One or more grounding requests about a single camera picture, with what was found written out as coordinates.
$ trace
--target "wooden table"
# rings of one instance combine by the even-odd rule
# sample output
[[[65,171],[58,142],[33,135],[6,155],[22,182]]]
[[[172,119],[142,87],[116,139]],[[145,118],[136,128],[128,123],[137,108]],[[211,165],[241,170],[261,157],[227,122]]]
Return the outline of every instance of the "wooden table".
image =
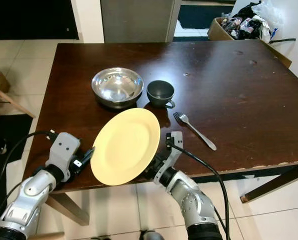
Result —
[[[132,69],[142,76],[144,91],[134,107],[157,116],[159,151],[165,147],[166,133],[182,131],[184,148],[222,173],[298,164],[298,78],[258,40],[60,43],[36,130],[68,132],[82,138],[82,150],[90,148],[101,128],[118,113],[98,104],[91,88],[93,76],[111,67]],[[174,86],[175,108],[148,104],[146,88],[154,80]],[[185,112],[217,151],[180,126],[174,112]],[[24,178],[45,164],[50,147],[44,137],[34,138]],[[184,154],[175,167],[191,177],[210,175]],[[53,192],[48,203],[85,225],[88,215],[65,192],[98,187],[104,186],[87,167],[73,182]]]

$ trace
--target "stainless steel bowl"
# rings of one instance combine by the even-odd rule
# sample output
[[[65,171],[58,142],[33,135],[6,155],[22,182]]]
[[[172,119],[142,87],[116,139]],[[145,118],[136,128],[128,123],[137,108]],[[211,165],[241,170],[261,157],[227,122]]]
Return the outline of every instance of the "stainless steel bowl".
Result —
[[[107,107],[124,109],[135,104],[144,89],[141,76],[122,67],[98,72],[91,81],[97,100]]]

